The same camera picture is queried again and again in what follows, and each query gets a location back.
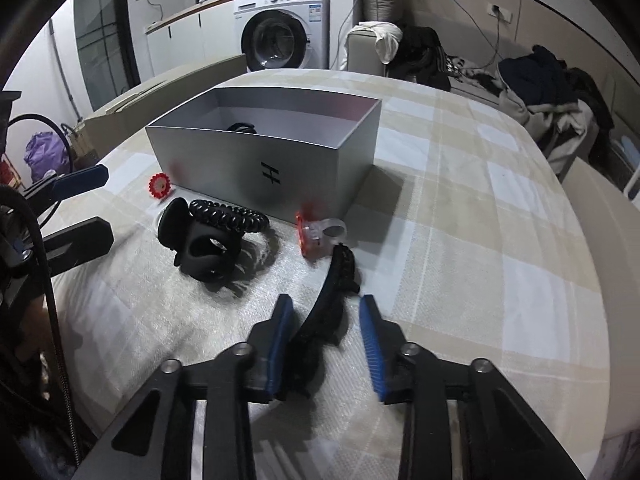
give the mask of cardboard box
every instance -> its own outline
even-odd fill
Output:
[[[146,127],[162,170],[285,221],[341,218],[373,164],[382,102],[300,88],[212,88]],[[256,133],[227,131],[235,123]]]
[[[76,128],[80,151],[94,149],[98,159],[123,140],[194,95],[246,73],[242,56],[182,65],[164,72],[105,104]]]

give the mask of washing machine door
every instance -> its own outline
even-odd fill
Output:
[[[258,12],[245,25],[240,41],[252,72],[265,68],[298,68],[305,59],[304,25],[282,10]]]

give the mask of black coiled hair tie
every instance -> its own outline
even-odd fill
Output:
[[[192,201],[189,212],[200,223],[238,233],[260,233],[269,227],[269,219],[260,212],[210,200]]]

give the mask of washing machine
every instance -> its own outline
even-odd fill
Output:
[[[234,0],[234,18],[251,72],[329,68],[329,0]]]

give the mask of purple bag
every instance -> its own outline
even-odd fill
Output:
[[[31,168],[31,181],[34,183],[49,170],[63,174],[69,169],[65,145],[54,132],[40,132],[31,137],[24,149],[24,161]]]

